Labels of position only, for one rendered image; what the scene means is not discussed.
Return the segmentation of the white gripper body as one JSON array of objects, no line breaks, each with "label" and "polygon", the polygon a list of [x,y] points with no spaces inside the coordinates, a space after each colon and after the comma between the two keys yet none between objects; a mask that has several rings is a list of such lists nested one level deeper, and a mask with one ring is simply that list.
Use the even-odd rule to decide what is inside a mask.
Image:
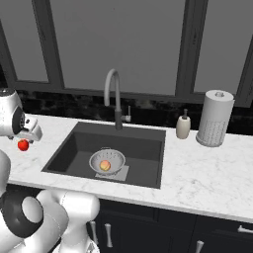
[{"label": "white gripper body", "polygon": [[40,141],[42,129],[38,120],[34,117],[25,117],[24,128],[17,134],[17,137],[27,139],[29,142]]}]

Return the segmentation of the red apple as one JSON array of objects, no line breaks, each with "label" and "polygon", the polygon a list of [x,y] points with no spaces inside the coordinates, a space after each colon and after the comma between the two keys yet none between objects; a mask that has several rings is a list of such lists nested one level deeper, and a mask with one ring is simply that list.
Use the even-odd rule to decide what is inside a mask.
[{"label": "red apple", "polygon": [[18,148],[21,151],[27,151],[29,149],[29,142],[26,139],[21,139],[18,141]]}]

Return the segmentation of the grey metal colander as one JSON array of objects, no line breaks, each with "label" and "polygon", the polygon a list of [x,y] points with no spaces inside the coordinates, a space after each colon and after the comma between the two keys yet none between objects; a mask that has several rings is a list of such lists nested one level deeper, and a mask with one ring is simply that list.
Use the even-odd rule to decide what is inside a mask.
[{"label": "grey metal colander", "polygon": [[[109,171],[100,169],[100,162],[108,160],[111,163]],[[126,164],[125,156],[118,150],[112,148],[102,148],[95,152],[89,159],[89,166],[100,175],[112,175],[119,172]]]}]

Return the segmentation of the grey curved sink faucet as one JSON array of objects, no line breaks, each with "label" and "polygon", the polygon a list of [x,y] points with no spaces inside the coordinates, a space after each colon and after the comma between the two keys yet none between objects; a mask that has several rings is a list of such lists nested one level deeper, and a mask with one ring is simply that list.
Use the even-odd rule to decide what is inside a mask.
[{"label": "grey curved sink faucet", "polygon": [[104,88],[104,105],[110,106],[110,87],[111,81],[115,80],[115,94],[116,94],[116,108],[115,108],[115,128],[121,130],[123,128],[123,122],[129,123],[131,121],[130,107],[127,107],[127,115],[122,115],[121,107],[121,91],[120,91],[120,75],[116,69],[111,69],[106,77]]}]

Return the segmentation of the dark grey sink basin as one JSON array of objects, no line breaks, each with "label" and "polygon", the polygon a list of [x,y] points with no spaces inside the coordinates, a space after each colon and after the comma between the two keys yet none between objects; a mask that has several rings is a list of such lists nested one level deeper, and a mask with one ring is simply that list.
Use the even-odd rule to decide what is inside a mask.
[{"label": "dark grey sink basin", "polygon": [[[77,123],[45,167],[46,173],[159,189],[166,131],[160,129]],[[120,151],[126,158],[125,181],[96,178],[90,157],[102,148]]]}]

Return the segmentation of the grey square drain plate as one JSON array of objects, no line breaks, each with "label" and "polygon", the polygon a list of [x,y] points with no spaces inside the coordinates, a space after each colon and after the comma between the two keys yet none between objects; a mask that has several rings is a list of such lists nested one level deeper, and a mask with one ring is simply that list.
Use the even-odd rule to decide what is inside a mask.
[{"label": "grey square drain plate", "polygon": [[96,178],[100,179],[110,179],[110,180],[116,180],[116,181],[125,181],[127,179],[127,173],[128,173],[128,166],[125,165],[119,172],[112,174],[112,175],[100,175],[96,174]]}]

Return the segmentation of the beige soap dispenser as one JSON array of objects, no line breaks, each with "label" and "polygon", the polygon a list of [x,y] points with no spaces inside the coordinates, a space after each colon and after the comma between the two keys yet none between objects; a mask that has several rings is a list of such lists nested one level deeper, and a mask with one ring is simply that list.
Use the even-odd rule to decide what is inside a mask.
[{"label": "beige soap dispenser", "polygon": [[176,124],[176,135],[180,139],[186,139],[190,133],[191,119],[188,116],[188,110],[184,110],[184,114],[178,118]]}]

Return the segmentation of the dark cupboard door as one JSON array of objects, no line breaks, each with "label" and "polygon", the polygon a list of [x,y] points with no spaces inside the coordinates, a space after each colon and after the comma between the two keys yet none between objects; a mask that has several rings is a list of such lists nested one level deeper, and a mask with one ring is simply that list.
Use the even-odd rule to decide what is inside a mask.
[{"label": "dark cupboard door", "polygon": [[[191,232],[108,213],[101,222],[105,253],[188,253]],[[105,223],[112,226],[113,248],[107,247]]]},{"label": "dark cupboard door", "polygon": [[200,253],[253,253],[253,238],[236,238],[195,233],[188,253],[196,253],[197,242],[204,243]]}]

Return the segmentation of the dark framed window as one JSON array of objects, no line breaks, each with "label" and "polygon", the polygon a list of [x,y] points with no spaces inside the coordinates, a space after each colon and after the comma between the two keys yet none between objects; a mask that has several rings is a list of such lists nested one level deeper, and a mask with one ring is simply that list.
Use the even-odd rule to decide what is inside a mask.
[{"label": "dark framed window", "polygon": [[[186,0],[184,7],[182,38],[179,53],[179,69],[174,95],[123,92],[126,99],[151,99],[154,101],[172,101],[178,103],[201,104],[205,94],[194,90],[195,78],[205,26],[209,0]],[[52,14],[49,0],[32,0],[36,28],[42,47],[42,56],[48,80],[46,82],[20,80],[17,78],[13,59],[0,21],[0,64],[7,85],[16,90],[101,96],[103,90],[70,89],[63,84],[59,52],[55,30],[52,26]],[[249,108],[253,104],[253,37],[250,41],[243,65],[239,85],[235,94],[237,107]]]}]

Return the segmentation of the white paper towel roll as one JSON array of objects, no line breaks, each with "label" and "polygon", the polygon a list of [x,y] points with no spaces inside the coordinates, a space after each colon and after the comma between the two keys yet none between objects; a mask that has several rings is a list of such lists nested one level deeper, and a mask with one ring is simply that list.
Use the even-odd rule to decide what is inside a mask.
[{"label": "white paper towel roll", "polygon": [[207,147],[219,147],[223,144],[234,102],[233,95],[228,92],[221,90],[206,92],[196,135],[199,144]]}]

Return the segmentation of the dark drawer front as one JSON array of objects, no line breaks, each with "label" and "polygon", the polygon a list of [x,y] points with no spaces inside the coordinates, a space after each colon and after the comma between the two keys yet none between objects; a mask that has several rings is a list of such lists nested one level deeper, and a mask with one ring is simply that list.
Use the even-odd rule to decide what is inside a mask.
[{"label": "dark drawer front", "polygon": [[238,232],[237,229],[239,225],[253,230],[253,223],[199,215],[196,219],[195,231],[211,235],[224,235],[233,236],[236,238],[253,239],[253,234]]}]

